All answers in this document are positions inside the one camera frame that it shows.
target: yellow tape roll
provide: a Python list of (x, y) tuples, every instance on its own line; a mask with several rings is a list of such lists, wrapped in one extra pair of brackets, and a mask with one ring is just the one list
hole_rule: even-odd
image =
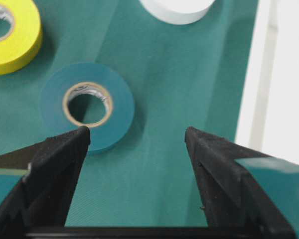
[(19, 70), (38, 53), (42, 44), (39, 11), (32, 0), (0, 0), (0, 18), (11, 24), (0, 37), (0, 75)]

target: table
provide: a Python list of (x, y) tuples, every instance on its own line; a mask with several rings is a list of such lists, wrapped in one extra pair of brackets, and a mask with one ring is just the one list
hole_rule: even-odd
[(53, 72), (108, 65), (130, 86), (135, 119), (114, 148), (86, 157), (67, 225), (206, 225), (184, 133), (234, 139), (257, 1), (217, 0), (184, 26), (137, 0), (35, 2), (44, 43), (28, 66), (0, 76), (0, 154), (49, 136), (38, 105)]

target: electrical tape roll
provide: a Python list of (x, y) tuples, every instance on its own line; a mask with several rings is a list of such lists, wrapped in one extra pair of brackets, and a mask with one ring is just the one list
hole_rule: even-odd
[(206, 15), (215, 0), (140, 0), (158, 20), (175, 25), (190, 24)]
[[(100, 98), (106, 114), (98, 122), (83, 124), (68, 111), (69, 102), (78, 95)], [(124, 79), (110, 68), (95, 63), (72, 64), (56, 72), (44, 87), (40, 109), (52, 135), (89, 127), (89, 153), (99, 153), (118, 142), (130, 128), (134, 117), (134, 99)]]
[(19, 70), (38, 53), (42, 44), (39, 11), (32, 0), (0, 0), (0, 19), (11, 25), (0, 37), (0, 75)]

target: tape roll hole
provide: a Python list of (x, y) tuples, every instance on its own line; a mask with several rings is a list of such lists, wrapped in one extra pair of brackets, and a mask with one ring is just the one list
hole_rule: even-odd
[(64, 95), (63, 110), (68, 120), (77, 126), (98, 127), (112, 114), (112, 97), (101, 85), (78, 83)]
[(14, 17), (4, 6), (0, 5), (0, 41), (6, 39), (14, 29)]

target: teal cloth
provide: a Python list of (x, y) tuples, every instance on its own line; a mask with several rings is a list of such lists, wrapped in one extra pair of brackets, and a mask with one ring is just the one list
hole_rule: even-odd
[(0, 76), (0, 154), (48, 136), (38, 101), (53, 72), (105, 64), (130, 86), (136, 114), (114, 148), (86, 158), (67, 225), (206, 225), (184, 133), (192, 125), (234, 139), (257, 1), (217, 0), (184, 26), (137, 0), (35, 2), (44, 43), (28, 66)]

